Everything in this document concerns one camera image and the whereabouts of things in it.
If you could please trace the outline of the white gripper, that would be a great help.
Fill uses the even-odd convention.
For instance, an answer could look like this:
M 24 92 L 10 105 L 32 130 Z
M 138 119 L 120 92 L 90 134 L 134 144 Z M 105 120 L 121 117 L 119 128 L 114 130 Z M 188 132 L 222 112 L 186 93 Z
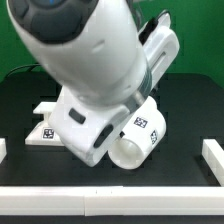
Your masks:
M 50 125 L 61 142 L 88 166 L 98 164 L 178 51 L 166 10 L 140 30 L 128 11 L 116 19 L 99 13 L 59 56 L 62 90 Z

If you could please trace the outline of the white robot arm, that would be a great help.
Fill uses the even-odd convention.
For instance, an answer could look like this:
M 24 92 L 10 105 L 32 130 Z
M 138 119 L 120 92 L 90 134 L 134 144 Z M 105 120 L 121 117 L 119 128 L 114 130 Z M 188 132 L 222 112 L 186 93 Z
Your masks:
M 90 167 L 109 156 L 138 168 L 166 122 L 150 93 L 176 58 L 167 11 L 138 27 L 133 0 L 6 0 L 33 57 L 61 85 L 49 117 L 61 142 Z

